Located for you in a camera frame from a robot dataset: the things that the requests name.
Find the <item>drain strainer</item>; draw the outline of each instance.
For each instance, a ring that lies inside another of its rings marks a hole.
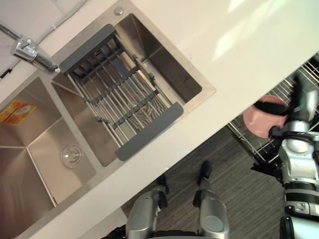
[[[75,168],[82,162],[83,154],[79,146],[71,144],[61,153],[61,161],[68,168]]]

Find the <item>sink drying rack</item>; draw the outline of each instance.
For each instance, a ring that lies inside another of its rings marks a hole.
[[[294,73],[298,73],[300,77],[304,77],[309,81],[310,87],[319,89],[319,52],[310,60],[304,63]],[[290,102],[290,94],[294,85],[292,73],[284,79],[279,85],[273,88],[268,94],[277,96],[285,101]],[[278,157],[280,140],[264,139],[251,133],[244,124],[243,113],[233,119],[228,125],[234,138],[243,146],[248,154],[257,163],[271,163]],[[319,106],[317,106],[315,117],[312,120],[310,131],[319,128]]]
[[[110,24],[60,64],[127,160],[183,113]]]

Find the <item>pink bowl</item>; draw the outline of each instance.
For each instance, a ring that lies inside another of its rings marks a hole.
[[[262,102],[277,103],[288,107],[282,99],[276,96],[265,95],[259,100]],[[265,113],[253,105],[244,112],[243,117],[245,126],[249,129],[249,131],[260,138],[268,138],[269,130],[272,126],[278,125],[283,127],[287,118],[287,116],[276,116]]]

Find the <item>white wall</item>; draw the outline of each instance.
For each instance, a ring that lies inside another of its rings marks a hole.
[[[83,0],[0,0],[0,22],[37,41]],[[10,55],[13,40],[0,32],[0,75],[17,58]]]

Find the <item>gray carpet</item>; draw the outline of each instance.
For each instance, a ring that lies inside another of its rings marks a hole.
[[[168,208],[159,212],[157,230],[197,231],[199,213],[192,200],[204,160],[213,162],[210,182],[226,204],[231,238],[279,238],[283,188],[275,178],[250,170],[253,160],[225,128],[165,173],[170,186]],[[138,195],[122,206],[126,215]]]

